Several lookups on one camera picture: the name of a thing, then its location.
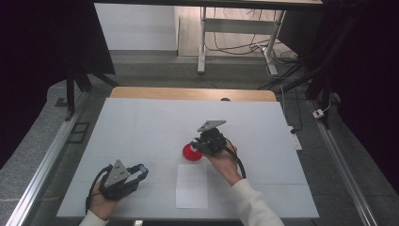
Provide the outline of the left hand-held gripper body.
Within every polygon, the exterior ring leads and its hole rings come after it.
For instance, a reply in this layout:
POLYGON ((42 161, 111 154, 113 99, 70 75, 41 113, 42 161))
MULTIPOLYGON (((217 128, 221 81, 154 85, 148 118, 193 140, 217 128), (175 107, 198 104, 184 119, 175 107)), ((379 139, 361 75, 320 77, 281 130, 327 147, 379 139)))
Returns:
POLYGON ((107 200, 119 201, 137 190, 138 185, 129 185, 127 181, 131 175, 127 169, 117 159, 111 170, 103 177, 99 190, 107 200))

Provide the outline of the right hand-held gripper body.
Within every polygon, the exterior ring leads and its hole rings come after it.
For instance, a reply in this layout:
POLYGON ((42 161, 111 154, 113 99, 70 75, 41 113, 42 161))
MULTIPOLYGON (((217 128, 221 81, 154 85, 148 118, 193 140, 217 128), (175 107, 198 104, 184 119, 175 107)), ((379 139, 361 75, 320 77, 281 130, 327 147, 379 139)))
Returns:
POLYGON ((202 152, 204 154, 209 154, 212 156, 218 155, 226 144, 226 139, 219 132, 217 127, 226 123, 225 120, 221 121, 206 121, 199 129, 199 137, 204 140, 202 144, 205 150, 202 152))

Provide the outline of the round red ink pad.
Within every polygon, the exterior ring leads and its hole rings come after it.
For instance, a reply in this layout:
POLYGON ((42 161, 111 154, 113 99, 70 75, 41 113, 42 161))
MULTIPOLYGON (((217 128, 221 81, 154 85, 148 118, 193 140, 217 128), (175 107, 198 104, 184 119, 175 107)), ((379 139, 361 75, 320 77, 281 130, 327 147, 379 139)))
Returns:
POLYGON ((202 153, 190 144, 186 144, 183 148, 183 157, 189 162, 198 162, 202 159, 202 153))

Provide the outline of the white paper sheet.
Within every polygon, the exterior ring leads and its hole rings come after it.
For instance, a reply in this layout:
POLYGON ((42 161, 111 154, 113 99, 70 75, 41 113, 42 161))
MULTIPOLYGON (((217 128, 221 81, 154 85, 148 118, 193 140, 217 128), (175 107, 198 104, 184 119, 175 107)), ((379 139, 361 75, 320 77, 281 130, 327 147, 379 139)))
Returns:
POLYGON ((180 209, 208 208, 206 165, 181 164, 178 167, 176 207, 180 209))

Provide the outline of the person's left hand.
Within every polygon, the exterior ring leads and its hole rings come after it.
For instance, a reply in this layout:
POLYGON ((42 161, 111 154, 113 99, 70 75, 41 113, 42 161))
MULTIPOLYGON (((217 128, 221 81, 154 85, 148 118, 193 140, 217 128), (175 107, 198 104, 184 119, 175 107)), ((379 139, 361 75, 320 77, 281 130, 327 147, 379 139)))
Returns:
POLYGON ((90 194, 89 211, 101 220, 108 220, 119 202, 107 200, 99 190, 100 182, 96 183, 90 194))

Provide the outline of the person's right hand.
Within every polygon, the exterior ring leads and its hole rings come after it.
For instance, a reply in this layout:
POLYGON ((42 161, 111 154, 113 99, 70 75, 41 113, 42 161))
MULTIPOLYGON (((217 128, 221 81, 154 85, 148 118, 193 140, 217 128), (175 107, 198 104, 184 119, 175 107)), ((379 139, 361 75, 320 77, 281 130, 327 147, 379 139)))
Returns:
POLYGON ((204 157, 211 162, 216 171, 224 177, 230 186, 235 185, 243 179, 238 172, 237 163, 234 160, 234 157, 226 150, 222 151, 218 156, 205 154, 204 157))

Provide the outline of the large white table cover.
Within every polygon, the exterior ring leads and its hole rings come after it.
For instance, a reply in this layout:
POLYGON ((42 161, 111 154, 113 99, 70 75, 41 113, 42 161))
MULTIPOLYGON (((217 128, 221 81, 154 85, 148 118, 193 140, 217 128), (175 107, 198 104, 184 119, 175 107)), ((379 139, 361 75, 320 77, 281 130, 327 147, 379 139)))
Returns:
POLYGON ((105 101, 58 216, 82 218, 95 176, 119 159, 127 167, 144 164, 149 175, 120 202, 114 218, 235 220, 228 183, 206 159, 189 163, 183 157, 184 145, 210 120, 226 121, 220 132, 237 147, 247 179, 279 217, 318 218, 279 103, 125 98, 105 101), (207 209, 176 207, 181 164, 207 166, 207 209))

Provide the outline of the person's left white sleeve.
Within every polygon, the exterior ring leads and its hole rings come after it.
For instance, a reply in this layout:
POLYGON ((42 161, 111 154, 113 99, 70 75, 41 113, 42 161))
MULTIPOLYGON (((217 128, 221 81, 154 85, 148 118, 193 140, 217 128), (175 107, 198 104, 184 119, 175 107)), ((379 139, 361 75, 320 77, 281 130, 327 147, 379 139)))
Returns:
POLYGON ((92 213, 90 210, 86 213, 85 217, 78 224, 78 226, 106 226, 108 220, 103 220, 92 213))

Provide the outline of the person's white sleeve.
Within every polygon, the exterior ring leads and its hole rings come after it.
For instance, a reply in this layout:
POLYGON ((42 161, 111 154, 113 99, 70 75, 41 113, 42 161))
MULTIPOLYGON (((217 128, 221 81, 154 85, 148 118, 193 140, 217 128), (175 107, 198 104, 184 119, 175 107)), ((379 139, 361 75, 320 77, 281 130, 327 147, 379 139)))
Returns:
POLYGON ((247 179, 235 183, 231 187, 231 195, 244 226, 284 226, 263 193, 255 190, 247 179))
POLYGON ((86 213, 85 217, 78 224, 78 226, 106 226, 108 220, 103 220, 92 213, 90 210, 86 213))

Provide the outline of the wooden table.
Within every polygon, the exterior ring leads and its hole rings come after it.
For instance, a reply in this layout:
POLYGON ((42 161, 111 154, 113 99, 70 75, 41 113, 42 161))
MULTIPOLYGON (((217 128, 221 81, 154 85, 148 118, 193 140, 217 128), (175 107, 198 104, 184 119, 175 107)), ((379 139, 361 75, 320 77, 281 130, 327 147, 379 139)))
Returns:
POLYGON ((276 102, 271 90, 246 89, 185 89, 185 88, 149 88, 149 87, 116 87, 111 98, 138 98, 163 100, 206 100, 220 101, 229 99, 240 102, 276 102))

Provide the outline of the person's right white sleeve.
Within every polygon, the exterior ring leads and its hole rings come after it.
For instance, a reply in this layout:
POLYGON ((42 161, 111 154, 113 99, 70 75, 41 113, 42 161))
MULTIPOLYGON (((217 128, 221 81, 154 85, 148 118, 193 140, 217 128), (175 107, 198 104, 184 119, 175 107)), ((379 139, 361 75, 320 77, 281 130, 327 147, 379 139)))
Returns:
POLYGON ((284 226, 263 193, 255 190, 247 179, 235 183, 231 187, 231 195, 244 226, 284 226))

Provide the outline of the black curtain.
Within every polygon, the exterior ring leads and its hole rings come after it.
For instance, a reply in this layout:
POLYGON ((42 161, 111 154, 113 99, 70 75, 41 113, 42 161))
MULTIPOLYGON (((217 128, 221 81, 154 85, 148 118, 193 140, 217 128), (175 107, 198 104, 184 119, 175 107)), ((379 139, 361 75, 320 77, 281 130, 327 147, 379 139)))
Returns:
POLYGON ((0 169, 68 75, 115 72, 95 0, 0 0, 0 169))
MULTIPOLYGON (((399 195, 399 0, 322 0, 357 21, 338 53, 331 91, 338 113, 399 195)), ((311 51, 322 11, 288 11, 279 40, 311 51)))

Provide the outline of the black floor socket frame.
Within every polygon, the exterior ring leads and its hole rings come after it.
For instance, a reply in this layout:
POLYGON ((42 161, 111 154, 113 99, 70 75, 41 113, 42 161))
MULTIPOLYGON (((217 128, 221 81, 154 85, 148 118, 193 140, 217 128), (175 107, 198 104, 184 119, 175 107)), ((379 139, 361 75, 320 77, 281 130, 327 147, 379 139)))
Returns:
POLYGON ((77 122, 72 128, 67 142, 71 144, 82 144, 88 134, 89 127, 89 122, 77 122))

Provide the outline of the aluminium rail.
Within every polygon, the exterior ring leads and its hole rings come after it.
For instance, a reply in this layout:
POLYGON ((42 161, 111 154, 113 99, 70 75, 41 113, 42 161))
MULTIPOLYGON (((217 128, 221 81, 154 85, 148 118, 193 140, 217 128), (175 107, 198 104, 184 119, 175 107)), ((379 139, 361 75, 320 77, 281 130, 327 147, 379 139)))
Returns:
POLYGON ((67 141, 69 133, 79 118, 87 99, 87 93, 82 93, 77 98, 74 113, 67 120, 64 120, 60 125, 53 142, 46 151, 45 156, 40 162, 35 174, 24 191, 24 194, 19 199, 19 202, 8 219, 6 226, 23 226, 29 213, 31 212, 36 198, 39 196, 48 175, 50 174, 64 144, 67 141))
POLYGON ((334 161, 335 166, 337 167, 337 171, 340 173, 343 183, 345 184, 346 190, 350 197, 353 200, 353 204, 355 205, 359 217, 364 226, 378 226, 375 215, 366 201, 366 198, 361 191, 358 183, 355 180, 352 171, 347 165, 344 156, 339 148, 334 136, 327 129, 324 124, 319 120, 315 119, 318 129, 325 141, 327 148, 330 152, 332 160, 334 161))

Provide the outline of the white metal desk frame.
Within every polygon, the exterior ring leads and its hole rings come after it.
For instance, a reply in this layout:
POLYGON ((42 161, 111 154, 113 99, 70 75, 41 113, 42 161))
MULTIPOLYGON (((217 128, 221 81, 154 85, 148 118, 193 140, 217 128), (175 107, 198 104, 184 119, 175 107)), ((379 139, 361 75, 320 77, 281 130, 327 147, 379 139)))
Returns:
POLYGON ((272 52, 276 42, 280 26, 285 14, 285 10, 276 12, 274 21, 251 21, 238 19, 218 19, 208 18, 206 7, 200 8, 200 43, 199 43, 199 59, 198 74, 205 72, 205 35, 207 32, 215 33, 236 33, 236 34, 253 34, 253 35, 269 35, 270 39, 266 47, 262 47, 261 51, 266 61, 267 69, 273 76, 278 74, 272 52))

